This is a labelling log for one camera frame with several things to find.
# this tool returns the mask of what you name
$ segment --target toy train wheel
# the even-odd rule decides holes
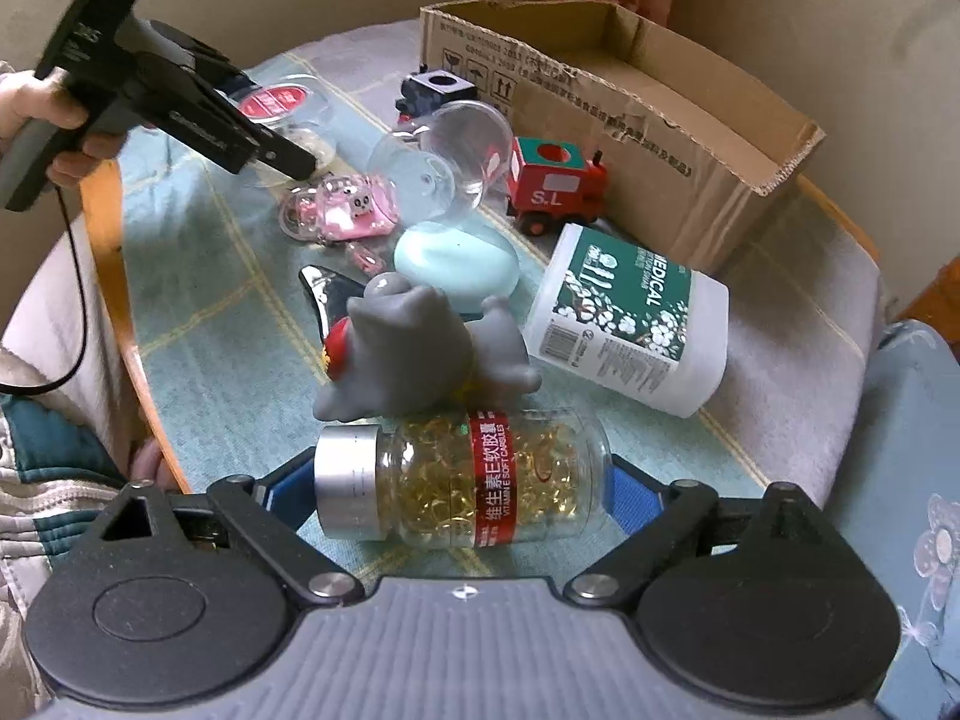
[[[531,238],[539,238],[553,226],[553,217],[543,211],[531,211],[529,214],[520,217],[517,226],[521,233],[529,235]]]

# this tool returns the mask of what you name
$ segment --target clear plastic sphere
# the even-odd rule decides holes
[[[373,148],[367,175],[407,227],[456,226],[509,165],[512,132],[496,108],[459,100],[400,124]]]

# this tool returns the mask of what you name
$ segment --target hand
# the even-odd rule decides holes
[[[61,129],[76,129],[86,121],[86,111],[64,90],[61,79],[61,73],[54,73],[40,81],[30,71],[0,76],[0,154],[30,119],[46,119]],[[123,135],[88,135],[81,151],[64,151],[54,158],[47,178],[75,187],[104,159],[117,156],[125,140]]]

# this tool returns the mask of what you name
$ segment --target light blue egg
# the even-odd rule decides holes
[[[394,266],[412,284],[443,290],[458,314],[479,314],[486,298],[508,298],[520,280],[514,247],[474,218],[454,229],[433,223],[410,228],[397,242]]]

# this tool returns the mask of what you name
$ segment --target green label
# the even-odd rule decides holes
[[[528,165],[544,165],[546,167],[570,167],[573,170],[584,170],[587,162],[577,146],[572,143],[544,141],[540,138],[517,138],[523,161]]]
[[[690,279],[659,254],[584,228],[553,313],[680,362]]]

